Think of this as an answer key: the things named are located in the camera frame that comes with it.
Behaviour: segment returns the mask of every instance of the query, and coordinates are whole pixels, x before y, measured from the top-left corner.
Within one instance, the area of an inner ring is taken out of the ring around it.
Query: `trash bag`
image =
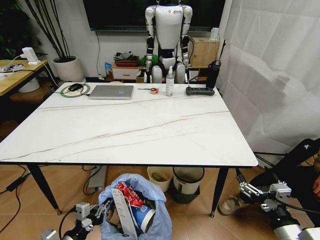
[[[145,179],[139,174],[122,174],[107,186],[99,195],[99,205],[107,198],[112,198],[112,189],[117,188],[120,182],[130,185],[133,190],[139,191],[143,196],[155,202],[155,215],[153,223],[147,233],[141,234],[139,240],[170,240],[172,234],[172,222],[166,209],[166,197],[161,188]],[[131,236],[123,236],[122,233],[112,224],[107,222],[108,214],[104,216],[103,223],[100,225],[102,240],[134,240]]]

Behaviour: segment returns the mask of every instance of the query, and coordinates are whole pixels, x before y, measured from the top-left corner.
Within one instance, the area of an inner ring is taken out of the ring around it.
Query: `hand sanitizer bottle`
[[[169,73],[166,76],[166,80],[165,80],[165,95],[167,96],[173,95],[174,83],[175,83],[175,76],[172,70],[172,66],[170,66]]]

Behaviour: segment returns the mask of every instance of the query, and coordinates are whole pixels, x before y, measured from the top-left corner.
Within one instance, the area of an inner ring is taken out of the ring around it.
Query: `person's foot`
[[[239,209],[245,208],[249,205],[249,203],[244,202],[238,193],[221,202],[218,209],[222,215],[231,215]]]

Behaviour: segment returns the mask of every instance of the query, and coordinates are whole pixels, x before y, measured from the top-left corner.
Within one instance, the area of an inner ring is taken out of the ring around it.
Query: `computer mouse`
[[[75,84],[72,84],[69,88],[68,88],[68,90],[70,91],[70,92],[74,92],[74,91],[77,91],[77,90],[79,90],[79,89],[82,89],[84,86],[82,85],[82,84],[80,84],[80,83],[75,83]]]

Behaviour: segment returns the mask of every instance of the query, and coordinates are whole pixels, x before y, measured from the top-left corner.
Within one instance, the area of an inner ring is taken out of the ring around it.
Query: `person's hand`
[[[314,181],[314,184],[313,184],[313,192],[315,194],[315,196],[320,199],[320,176],[318,176],[316,178],[316,180]]]

